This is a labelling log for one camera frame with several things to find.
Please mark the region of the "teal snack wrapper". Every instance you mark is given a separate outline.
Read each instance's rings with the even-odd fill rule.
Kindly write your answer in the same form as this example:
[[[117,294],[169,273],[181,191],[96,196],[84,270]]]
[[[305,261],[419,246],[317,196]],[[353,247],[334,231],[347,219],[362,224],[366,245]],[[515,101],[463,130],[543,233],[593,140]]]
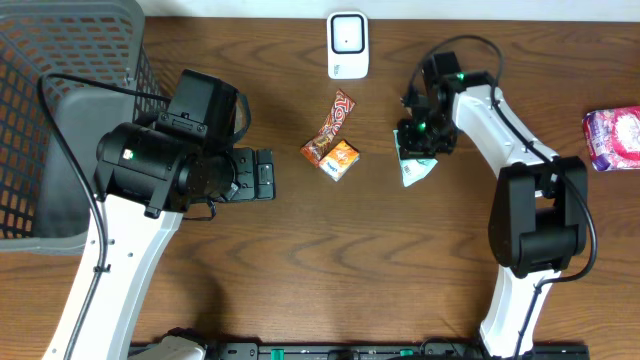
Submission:
[[[419,180],[424,179],[437,165],[436,159],[405,159],[400,156],[400,145],[397,140],[398,131],[393,131],[396,153],[400,165],[402,182],[404,187],[409,187]]]

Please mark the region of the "red chocolate bar wrapper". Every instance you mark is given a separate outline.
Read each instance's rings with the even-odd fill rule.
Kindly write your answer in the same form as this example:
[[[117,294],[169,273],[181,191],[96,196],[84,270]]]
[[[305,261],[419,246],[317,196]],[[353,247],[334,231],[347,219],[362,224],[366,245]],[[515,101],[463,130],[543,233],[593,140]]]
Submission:
[[[332,107],[325,122],[317,134],[309,140],[301,149],[300,153],[309,160],[315,167],[329,151],[329,146],[335,136],[340,131],[343,123],[353,111],[356,102],[343,90],[338,89]]]

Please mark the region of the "orange small snack packet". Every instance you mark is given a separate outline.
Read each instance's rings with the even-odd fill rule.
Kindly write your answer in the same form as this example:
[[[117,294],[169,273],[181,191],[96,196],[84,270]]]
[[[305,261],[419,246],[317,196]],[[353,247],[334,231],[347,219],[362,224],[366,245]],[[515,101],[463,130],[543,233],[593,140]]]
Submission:
[[[319,168],[334,181],[339,181],[359,158],[359,151],[342,140],[320,161]]]

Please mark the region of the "red purple snack bag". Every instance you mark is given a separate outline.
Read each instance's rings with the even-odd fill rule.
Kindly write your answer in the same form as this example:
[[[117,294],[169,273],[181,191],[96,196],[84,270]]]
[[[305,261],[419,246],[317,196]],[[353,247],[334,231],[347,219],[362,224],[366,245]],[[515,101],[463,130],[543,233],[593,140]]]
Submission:
[[[582,128],[596,171],[639,168],[638,106],[589,112]]]

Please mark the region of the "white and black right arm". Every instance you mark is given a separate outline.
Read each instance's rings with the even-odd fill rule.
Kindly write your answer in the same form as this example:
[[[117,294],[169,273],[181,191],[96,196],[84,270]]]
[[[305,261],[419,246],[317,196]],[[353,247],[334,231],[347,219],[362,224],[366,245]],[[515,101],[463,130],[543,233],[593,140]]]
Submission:
[[[488,72],[463,72],[452,52],[430,55],[419,72],[426,90],[403,100],[398,156],[424,163],[453,152],[466,134],[497,184],[488,224],[499,265],[481,322],[486,359],[516,359],[533,350],[533,330],[552,284],[586,246],[586,167],[540,143],[504,100]]]

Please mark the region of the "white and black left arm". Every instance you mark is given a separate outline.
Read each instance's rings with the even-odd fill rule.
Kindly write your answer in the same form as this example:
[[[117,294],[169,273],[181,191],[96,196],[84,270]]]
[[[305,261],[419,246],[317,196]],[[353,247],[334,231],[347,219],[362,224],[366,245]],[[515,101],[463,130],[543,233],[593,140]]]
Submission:
[[[194,203],[275,197],[273,154],[234,145],[242,131],[191,135],[188,119],[124,123],[100,140],[82,258],[47,359],[204,359],[177,329],[138,349],[131,340],[156,266]]]

